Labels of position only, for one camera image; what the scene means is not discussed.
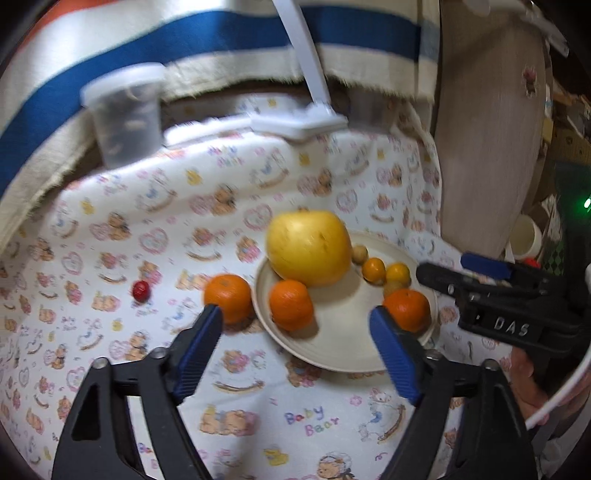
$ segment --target blue handle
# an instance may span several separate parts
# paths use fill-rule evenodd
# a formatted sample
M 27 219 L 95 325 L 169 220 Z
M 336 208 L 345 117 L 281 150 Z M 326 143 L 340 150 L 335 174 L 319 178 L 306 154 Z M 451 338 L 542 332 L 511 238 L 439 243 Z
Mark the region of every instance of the blue handle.
M 376 307 L 370 312 L 369 332 L 396 391 L 416 406 L 423 396 L 423 347 L 395 324 L 384 307 Z
M 460 263 L 466 270 L 486 275 L 495 280 L 509 280 L 511 278 L 511 268 L 500 260 L 466 253 L 462 255 Z
M 201 324 L 198 333 L 178 363 L 177 382 L 173 389 L 173 396 L 177 401 L 182 401 L 182 399 L 195 393 L 195 389 L 207 367 L 207 362 L 209 362 L 209 358 L 222 334 L 221 309 L 215 307 L 205 317 L 203 315 L 195 322 L 196 325 Z

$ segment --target red berry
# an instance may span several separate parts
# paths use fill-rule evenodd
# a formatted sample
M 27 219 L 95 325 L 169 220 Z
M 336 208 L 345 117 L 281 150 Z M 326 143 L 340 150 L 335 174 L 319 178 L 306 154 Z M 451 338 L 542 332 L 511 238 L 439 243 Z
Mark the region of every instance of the red berry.
M 131 294 L 135 301 L 143 303 L 150 297 L 150 284 L 144 280 L 139 280 L 134 283 Z
M 521 262 L 524 263 L 524 264 L 526 264 L 526 265 L 529 265 L 530 267 L 542 268 L 542 265 L 540 265 L 540 263 L 537 262 L 535 260 L 535 258 L 527 257 L 527 258 L 524 258 Z

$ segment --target plate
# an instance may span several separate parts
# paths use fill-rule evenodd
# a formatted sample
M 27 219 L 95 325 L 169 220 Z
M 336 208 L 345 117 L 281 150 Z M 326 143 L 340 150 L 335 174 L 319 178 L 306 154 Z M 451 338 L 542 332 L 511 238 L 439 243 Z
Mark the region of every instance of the plate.
M 418 262 L 396 245 L 362 232 L 349 232 L 351 243 L 365 245 L 370 257 L 386 265 L 403 262 L 411 272 L 410 288 L 423 293 L 431 307 L 431 324 L 419 337 L 422 345 L 431 338 L 437 324 L 435 292 L 418 283 Z M 384 363 L 369 334 L 369 312 L 384 299 L 382 288 L 367 283 L 361 268 L 351 263 L 349 272 L 336 284 L 310 288 L 316 324 L 296 332 L 286 332 L 271 320 L 269 292 L 281 277 L 263 260 L 256 272 L 252 301 L 267 332 L 287 351 L 317 367 L 335 372 L 363 373 L 384 370 Z

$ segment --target orange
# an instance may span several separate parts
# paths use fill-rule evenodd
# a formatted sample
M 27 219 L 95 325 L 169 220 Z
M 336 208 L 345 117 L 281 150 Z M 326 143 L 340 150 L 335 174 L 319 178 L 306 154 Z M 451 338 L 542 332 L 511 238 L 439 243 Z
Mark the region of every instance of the orange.
M 289 332 L 308 326 L 314 319 L 314 305 L 306 286 L 296 280 L 277 282 L 269 292 L 273 321 Z
M 416 290 L 402 288 L 388 295 L 382 305 L 402 330 L 417 333 L 431 322 L 427 297 Z
M 203 304 L 210 303 L 222 309 L 223 321 L 229 325 L 245 320 L 254 312 L 250 285 L 238 275 L 217 275 L 207 282 Z
M 381 285 L 386 280 L 386 265 L 379 258 L 369 258 L 361 267 L 361 273 L 369 283 Z
M 402 262 L 393 263 L 386 269 L 386 282 L 397 281 L 408 287 L 411 282 L 410 270 Z

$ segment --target mandarin orange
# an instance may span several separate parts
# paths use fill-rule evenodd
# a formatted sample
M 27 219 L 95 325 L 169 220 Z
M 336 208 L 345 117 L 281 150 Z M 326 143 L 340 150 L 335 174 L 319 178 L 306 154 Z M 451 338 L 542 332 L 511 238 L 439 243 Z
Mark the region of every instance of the mandarin orange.
M 308 289 L 296 280 L 281 280 L 269 292 L 273 321 L 292 332 L 308 326 L 314 319 L 314 305 Z
M 382 305 L 398 326 L 407 332 L 420 332 L 431 322 L 429 301 L 419 291 L 402 288 L 388 295 Z
M 203 304 L 213 303 L 222 309 L 227 325 L 239 323 L 254 313 L 251 287 L 244 278 L 233 274 L 213 277 L 203 289 Z

